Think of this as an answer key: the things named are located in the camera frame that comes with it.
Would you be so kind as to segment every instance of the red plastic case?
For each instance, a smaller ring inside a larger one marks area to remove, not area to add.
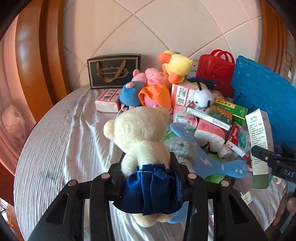
[[[216,49],[210,54],[201,55],[198,62],[196,77],[215,79],[217,81],[216,90],[224,97],[232,98],[234,96],[234,90],[230,84],[234,66],[234,58],[231,53]]]

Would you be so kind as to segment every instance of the blue skirt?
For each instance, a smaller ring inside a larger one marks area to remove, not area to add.
[[[164,164],[143,165],[124,182],[121,197],[113,205],[126,213],[171,214],[183,205],[181,182]]]

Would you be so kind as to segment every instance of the blue plastic basket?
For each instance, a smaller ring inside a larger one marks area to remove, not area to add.
[[[296,149],[296,88],[265,66],[243,56],[236,61],[231,82],[234,103],[268,113],[275,144]]]

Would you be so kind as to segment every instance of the metal screw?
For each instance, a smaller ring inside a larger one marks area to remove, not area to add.
[[[70,181],[68,182],[68,186],[70,186],[70,187],[75,186],[76,183],[77,183],[77,181],[74,180],[74,179],[72,179],[72,180],[70,180]]]
[[[229,182],[227,182],[226,180],[223,180],[221,182],[221,185],[224,186],[224,187],[228,187],[229,186]]]
[[[101,178],[103,178],[103,179],[108,179],[109,177],[110,177],[110,174],[107,172],[105,172],[101,175]]]
[[[189,177],[190,179],[195,179],[195,178],[196,178],[196,174],[195,174],[195,173],[189,173],[189,174],[188,174],[188,177]]]

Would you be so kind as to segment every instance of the gray fur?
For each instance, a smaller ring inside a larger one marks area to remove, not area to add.
[[[190,172],[194,172],[192,164],[195,159],[195,146],[193,143],[187,141],[185,138],[172,137],[165,141],[170,152],[174,152],[178,163],[187,166]]]

